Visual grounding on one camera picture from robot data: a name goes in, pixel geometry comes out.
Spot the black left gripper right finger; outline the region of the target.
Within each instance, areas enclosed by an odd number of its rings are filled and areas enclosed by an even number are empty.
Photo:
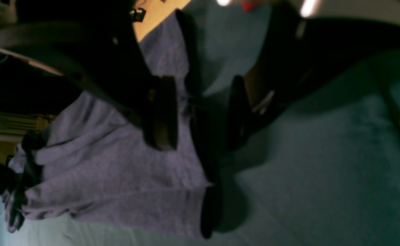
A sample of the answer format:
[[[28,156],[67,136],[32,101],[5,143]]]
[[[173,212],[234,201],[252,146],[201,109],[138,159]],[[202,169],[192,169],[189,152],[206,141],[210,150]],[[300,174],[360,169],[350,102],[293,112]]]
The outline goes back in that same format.
[[[356,63],[400,48],[400,0],[279,0],[254,66],[233,78],[226,142],[234,150],[294,102]]]

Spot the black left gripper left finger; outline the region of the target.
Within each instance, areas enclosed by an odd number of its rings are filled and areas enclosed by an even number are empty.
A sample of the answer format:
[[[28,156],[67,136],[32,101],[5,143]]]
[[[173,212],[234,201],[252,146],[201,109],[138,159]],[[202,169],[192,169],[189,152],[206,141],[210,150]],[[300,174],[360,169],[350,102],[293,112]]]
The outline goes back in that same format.
[[[64,76],[115,107],[158,150],[177,148],[176,85],[156,77],[133,29],[133,0],[12,0],[0,14],[0,53]]]

